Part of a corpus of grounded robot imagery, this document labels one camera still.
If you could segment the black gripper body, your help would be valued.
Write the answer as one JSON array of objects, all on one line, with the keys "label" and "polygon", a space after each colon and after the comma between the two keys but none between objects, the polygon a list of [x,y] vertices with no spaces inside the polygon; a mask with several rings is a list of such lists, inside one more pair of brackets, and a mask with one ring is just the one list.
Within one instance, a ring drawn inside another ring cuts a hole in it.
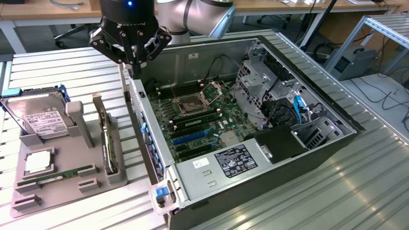
[{"label": "black gripper body", "polygon": [[158,28],[152,0],[101,0],[100,28],[106,40],[116,47],[132,47],[136,62],[137,31],[148,31],[148,37]]}]

